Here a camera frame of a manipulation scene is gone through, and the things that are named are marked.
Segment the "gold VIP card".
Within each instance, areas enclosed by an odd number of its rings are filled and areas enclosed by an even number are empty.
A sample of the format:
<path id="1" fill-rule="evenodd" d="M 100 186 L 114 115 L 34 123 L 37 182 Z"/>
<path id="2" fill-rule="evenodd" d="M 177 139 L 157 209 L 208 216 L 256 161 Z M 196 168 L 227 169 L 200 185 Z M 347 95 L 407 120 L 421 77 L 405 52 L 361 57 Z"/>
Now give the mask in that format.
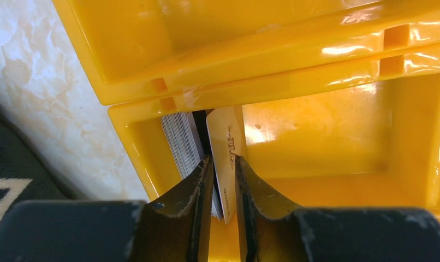
<path id="1" fill-rule="evenodd" d="M 236 212 L 235 158 L 246 154 L 241 106 L 217 108 L 206 118 L 225 224 Z"/>

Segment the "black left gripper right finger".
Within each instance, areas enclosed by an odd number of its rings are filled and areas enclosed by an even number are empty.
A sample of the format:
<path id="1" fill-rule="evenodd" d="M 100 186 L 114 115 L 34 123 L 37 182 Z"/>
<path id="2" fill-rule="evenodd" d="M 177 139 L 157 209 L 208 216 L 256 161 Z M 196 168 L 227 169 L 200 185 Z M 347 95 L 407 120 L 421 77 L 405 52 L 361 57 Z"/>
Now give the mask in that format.
<path id="1" fill-rule="evenodd" d="M 306 208 L 235 158 L 241 261 L 440 261 L 440 222 L 416 208 Z"/>

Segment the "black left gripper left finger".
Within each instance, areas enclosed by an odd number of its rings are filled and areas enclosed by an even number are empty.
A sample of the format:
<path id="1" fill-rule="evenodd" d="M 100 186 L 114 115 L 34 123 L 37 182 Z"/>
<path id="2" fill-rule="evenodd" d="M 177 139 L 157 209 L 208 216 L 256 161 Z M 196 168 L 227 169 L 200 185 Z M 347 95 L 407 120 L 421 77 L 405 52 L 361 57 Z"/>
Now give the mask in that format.
<path id="1" fill-rule="evenodd" d="M 24 201 L 0 222 L 0 261 L 207 261 L 213 177 L 207 155 L 149 203 Z"/>

